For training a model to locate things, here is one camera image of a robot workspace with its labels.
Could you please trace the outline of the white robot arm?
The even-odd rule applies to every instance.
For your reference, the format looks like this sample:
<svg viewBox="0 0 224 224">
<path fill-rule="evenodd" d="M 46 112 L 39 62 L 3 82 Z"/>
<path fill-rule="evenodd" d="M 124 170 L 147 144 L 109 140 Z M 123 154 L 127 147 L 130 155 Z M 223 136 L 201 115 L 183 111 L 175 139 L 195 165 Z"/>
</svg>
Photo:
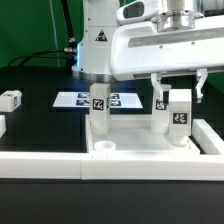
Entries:
<svg viewBox="0 0 224 224">
<path fill-rule="evenodd" d="M 89 80 L 147 79 L 163 102 L 162 77 L 194 75 L 193 99 L 224 71 L 224 0 L 83 0 L 84 35 L 75 73 Z"/>
</svg>

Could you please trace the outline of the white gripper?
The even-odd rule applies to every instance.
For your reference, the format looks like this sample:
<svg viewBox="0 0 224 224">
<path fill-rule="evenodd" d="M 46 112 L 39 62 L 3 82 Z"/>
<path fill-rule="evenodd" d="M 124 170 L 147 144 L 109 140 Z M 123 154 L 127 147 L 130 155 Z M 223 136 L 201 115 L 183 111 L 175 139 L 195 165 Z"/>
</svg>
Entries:
<svg viewBox="0 0 224 224">
<path fill-rule="evenodd" d="M 200 103 L 208 71 L 224 70 L 224 15 L 201 18 L 193 29 L 170 32 L 159 32 L 149 21 L 121 26 L 113 35 L 110 69 L 119 81 L 151 75 L 152 86 L 164 104 L 169 91 L 162 87 L 161 75 L 197 71 L 195 101 Z"/>
</svg>

